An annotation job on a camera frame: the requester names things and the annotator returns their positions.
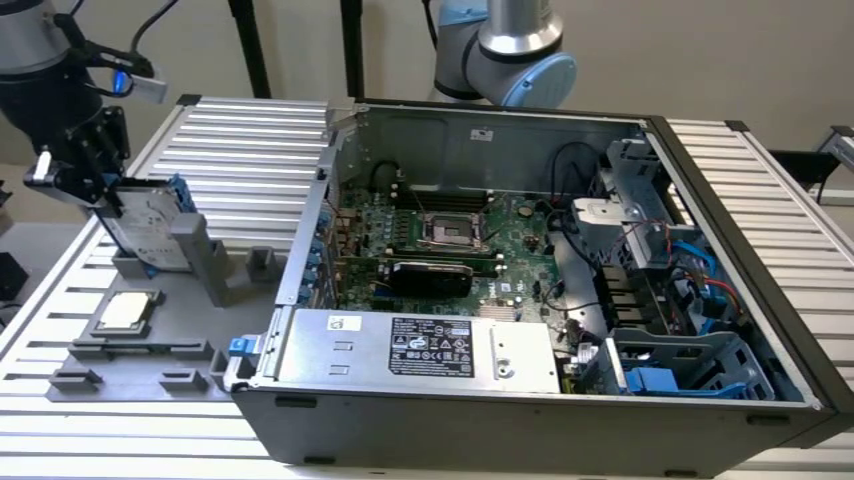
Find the white wall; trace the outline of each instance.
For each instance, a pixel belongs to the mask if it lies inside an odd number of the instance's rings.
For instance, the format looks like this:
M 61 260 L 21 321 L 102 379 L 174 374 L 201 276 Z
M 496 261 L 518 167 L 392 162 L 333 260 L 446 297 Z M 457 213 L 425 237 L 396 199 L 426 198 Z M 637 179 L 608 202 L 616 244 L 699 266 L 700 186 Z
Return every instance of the white wall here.
M 65 9 L 70 0 L 55 0 Z M 273 94 L 342 98 L 337 0 L 254 0 Z M 89 37 L 126 48 L 154 0 L 86 0 Z M 564 108 L 740 119 L 775 148 L 809 148 L 825 127 L 854 123 L 851 0 L 552 0 L 579 79 Z M 138 149 L 180 92 L 248 96 L 225 0 L 181 0 L 142 51 L 172 83 L 165 106 L 125 100 Z M 366 94 L 422 99 L 432 47 L 418 0 L 365 0 Z M 23 163 L 19 136 L 0 125 L 0 161 Z

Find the black stand pole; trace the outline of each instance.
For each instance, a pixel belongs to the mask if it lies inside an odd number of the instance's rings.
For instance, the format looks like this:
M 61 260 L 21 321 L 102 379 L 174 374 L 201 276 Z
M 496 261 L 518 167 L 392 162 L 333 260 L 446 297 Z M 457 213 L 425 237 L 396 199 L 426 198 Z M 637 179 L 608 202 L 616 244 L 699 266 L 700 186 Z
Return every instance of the black stand pole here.
M 245 69 L 249 72 L 252 95 L 254 98 L 272 98 L 269 80 L 266 79 L 266 66 L 264 65 L 264 50 L 261 39 L 257 35 L 257 23 L 254 22 L 253 0 L 228 0 L 230 16 L 237 24 L 240 35 L 240 47 L 245 59 Z
M 346 96 L 364 97 L 364 67 L 361 64 L 361 0 L 340 0 Z

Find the green circuit board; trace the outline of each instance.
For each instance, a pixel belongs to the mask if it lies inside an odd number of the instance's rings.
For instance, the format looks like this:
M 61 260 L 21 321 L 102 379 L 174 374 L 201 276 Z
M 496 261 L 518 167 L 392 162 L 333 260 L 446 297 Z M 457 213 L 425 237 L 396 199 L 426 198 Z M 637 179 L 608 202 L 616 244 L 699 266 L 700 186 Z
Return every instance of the green circuit board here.
M 346 222 L 345 237 L 338 236 L 342 251 L 337 262 L 338 308 L 477 316 L 484 307 L 485 310 L 504 307 L 500 311 L 520 321 L 548 321 L 550 316 L 557 320 L 554 312 L 542 308 L 533 296 L 536 282 L 544 293 L 558 280 L 553 256 L 544 253 L 545 215 L 534 210 L 533 200 L 521 195 L 498 195 L 477 213 L 418 211 L 397 209 L 378 195 L 356 190 L 344 192 L 341 207 L 353 221 Z M 524 210 L 525 215 L 518 213 L 522 207 L 529 209 Z M 434 247 L 421 243 L 425 217 L 460 222 L 470 218 L 478 225 L 478 246 L 432 256 Z M 353 239 L 360 242 L 358 248 L 348 243 Z M 394 296 L 382 281 L 382 267 L 394 261 L 470 267 L 474 278 L 468 296 L 448 299 Z

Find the cpu socket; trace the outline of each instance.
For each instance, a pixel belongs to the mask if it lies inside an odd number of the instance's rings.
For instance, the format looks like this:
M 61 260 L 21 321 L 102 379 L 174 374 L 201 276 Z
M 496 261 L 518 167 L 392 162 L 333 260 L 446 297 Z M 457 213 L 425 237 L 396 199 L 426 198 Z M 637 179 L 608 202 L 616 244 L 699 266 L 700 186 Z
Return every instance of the cpu socket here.
M 480 248 L 480 216 L 477 214 L 426 213 L 422 219 L 422 243 L 434 247 Z

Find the robotic arm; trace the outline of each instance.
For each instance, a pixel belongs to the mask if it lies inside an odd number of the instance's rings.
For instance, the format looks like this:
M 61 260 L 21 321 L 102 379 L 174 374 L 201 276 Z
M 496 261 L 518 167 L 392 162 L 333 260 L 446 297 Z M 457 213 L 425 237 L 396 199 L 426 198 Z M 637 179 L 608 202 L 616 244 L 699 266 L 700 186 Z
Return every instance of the robotic arm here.
M 50 197 L 119 216 L 111 186 L 129 156 L 121 107 L 101 96 L 86 68 L 152 78 L 150 62 L 87 41 L 49 0 L 0 0 L 0 110 L 29 137 L 37 163 L 23 184 Z
M 554 108 L 575 83 L 548 0 L 444 0 L 433 86 L 445 101 Z

